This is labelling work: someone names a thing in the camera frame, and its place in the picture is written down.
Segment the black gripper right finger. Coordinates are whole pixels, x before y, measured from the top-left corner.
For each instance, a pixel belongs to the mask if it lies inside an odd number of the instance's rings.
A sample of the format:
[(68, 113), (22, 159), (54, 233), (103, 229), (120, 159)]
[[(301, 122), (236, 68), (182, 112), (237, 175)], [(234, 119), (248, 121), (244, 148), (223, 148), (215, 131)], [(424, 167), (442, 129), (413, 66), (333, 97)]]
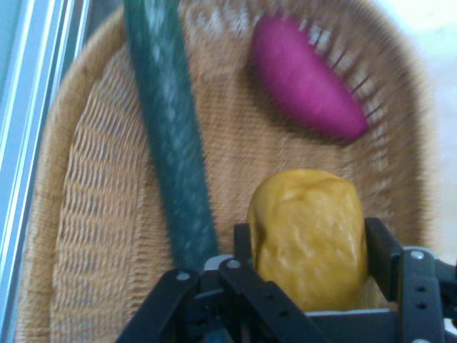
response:
[(388, 302), (397, 304), (398, 342), (455, 342), (456, 266), (423, 247), (402, 247), (378, 218), (365, 219), (368, 268)]

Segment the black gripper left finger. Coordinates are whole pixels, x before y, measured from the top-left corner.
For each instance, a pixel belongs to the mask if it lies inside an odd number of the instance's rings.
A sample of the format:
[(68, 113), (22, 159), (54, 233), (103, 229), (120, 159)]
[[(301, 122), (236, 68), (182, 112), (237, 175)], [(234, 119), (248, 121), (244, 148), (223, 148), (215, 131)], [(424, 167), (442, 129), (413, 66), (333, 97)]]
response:
[(118, 342), (328, 342), (328, 337), (274, 282), (251, 266), (247, 224), (233, 230), (234, 255), (217, 267), (165, 273), (126, 325)]

